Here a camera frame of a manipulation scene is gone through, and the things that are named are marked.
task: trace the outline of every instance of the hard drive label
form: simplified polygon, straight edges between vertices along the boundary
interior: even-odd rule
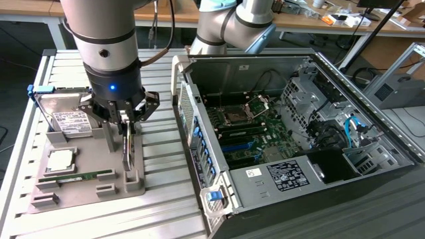
[[[282,192],[311,184],[296,160],[270,165],[267,169]]]
[[[87,114],[82,111],[54,113],[58,125],[64,134],[86,133],[92,131]]]

